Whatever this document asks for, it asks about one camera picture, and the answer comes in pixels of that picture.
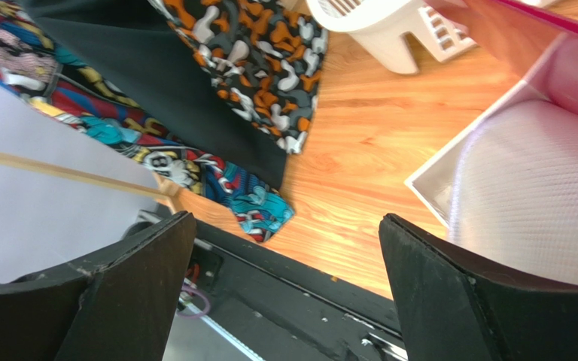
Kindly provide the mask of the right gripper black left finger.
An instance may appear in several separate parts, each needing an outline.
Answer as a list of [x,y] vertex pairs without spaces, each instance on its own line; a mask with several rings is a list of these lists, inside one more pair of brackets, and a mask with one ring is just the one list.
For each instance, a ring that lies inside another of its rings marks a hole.
[[162,359],[195,235],[181,212],[0,284],[0,360]]

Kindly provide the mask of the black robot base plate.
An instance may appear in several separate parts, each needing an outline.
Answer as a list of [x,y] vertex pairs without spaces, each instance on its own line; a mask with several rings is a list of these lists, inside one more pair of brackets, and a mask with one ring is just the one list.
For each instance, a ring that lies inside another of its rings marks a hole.
[[198,222],[166,360],[405,360],[390,299]]

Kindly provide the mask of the colourful comic print shorts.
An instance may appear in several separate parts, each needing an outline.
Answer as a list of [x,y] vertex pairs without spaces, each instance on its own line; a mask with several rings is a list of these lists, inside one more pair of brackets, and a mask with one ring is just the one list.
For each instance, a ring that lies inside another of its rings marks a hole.
[[256,242],[269,240],[294,216],[289,203],[259,177],[183,145],[10,1],[0,1],[0,87],[154,174],[229,208]]

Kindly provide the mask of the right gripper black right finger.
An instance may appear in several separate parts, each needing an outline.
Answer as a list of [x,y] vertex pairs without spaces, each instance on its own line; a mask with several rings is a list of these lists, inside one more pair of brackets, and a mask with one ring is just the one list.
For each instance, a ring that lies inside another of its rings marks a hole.
[[396,214],[379,240],[411,360],[578,360],[578,286],[491,261]]

